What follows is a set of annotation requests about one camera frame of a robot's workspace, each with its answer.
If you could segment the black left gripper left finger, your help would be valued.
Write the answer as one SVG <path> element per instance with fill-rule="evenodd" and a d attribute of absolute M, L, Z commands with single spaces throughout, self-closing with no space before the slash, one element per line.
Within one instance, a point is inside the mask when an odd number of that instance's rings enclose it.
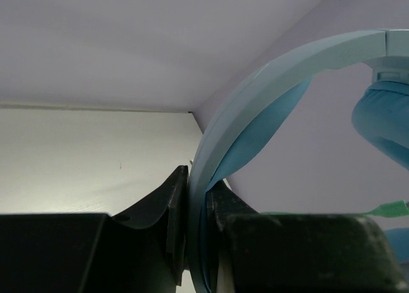
<path fill-rule="evenodd" d="M 2 292 L 175 292 L 185 256 L 188 168 L 111 216 L 1 216 Z"/>

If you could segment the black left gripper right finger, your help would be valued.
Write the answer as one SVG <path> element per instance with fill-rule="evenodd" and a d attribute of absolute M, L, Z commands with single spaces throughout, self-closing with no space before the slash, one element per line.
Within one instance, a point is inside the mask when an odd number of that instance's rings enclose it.
<path fill-rule="evenodd" d="M 354 214 L 262 214 L 223 182 L 206 195 L 212 292 L 407 292 L 381 228 Z"/>

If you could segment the light blue headphones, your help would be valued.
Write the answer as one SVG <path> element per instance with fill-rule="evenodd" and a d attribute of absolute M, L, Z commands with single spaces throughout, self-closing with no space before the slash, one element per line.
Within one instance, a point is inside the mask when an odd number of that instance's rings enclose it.
<path fill-rule="evenodd" d="M 408 31 L 354 31 L 297 47 L 250 74 L 208 123 L 189 180 L 188 255 L 208 292 L 205 197 L 259 153 L 272 158 L 272 197 L 258 208 L 363 210 L 408 197 Z"/>

